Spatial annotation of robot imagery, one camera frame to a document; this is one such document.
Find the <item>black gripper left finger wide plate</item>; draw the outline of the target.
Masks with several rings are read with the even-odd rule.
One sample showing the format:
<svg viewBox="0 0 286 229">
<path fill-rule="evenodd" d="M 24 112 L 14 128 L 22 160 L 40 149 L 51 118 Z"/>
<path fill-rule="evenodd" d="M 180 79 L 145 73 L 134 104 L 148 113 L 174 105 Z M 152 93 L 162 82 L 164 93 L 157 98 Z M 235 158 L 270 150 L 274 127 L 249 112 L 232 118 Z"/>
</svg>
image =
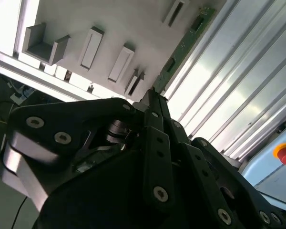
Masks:
<svg viewBox="0 0 286 229">
<path fill-rule="evenodd" d="M 15 109 L 0 157 L 3 182 L 41 212 L 57 188 L 126 151 L 136 134 L 125 118 L 142 115 L 151 125 L 164 120 L 158 96 L 149 90 L 134 104 L 109 98 Z"/>
</svg>

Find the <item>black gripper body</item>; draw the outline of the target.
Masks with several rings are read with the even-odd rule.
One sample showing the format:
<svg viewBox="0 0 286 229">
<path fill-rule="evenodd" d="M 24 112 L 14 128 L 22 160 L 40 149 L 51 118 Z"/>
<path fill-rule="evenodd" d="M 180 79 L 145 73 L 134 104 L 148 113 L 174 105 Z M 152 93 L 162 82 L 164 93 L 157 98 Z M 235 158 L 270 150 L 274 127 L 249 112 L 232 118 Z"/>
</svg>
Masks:
<svg viewBox="0 0 286 229">
<path fill-rule="evenodd" d="M 135 131 L 118 153 L 57 188 L 36 229 L 199 229 L 203 202 L 194 178 L 183 178 L 164 120 L 124 119 Z"/>
</svg>

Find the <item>black gripper right finger link bars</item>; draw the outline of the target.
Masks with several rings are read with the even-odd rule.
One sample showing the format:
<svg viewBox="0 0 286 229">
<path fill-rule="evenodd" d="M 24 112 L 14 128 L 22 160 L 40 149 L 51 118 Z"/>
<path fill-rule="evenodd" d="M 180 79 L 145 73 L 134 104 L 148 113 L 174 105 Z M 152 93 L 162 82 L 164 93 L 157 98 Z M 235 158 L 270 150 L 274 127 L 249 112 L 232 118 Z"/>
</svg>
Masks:
<svg viewBox="0 0 286 229">
<path fill-rule="evenodd" d="M 158 96 L 158 104 L 173 144 L 173 158 L 185 174 L 194 178 L 194 189 L 203 202 L 200 229 L 286 229 L 279 211 L 205 139 L 190 141 L 184 128 L 171 119 L 167 100 Z"/>
</svg>

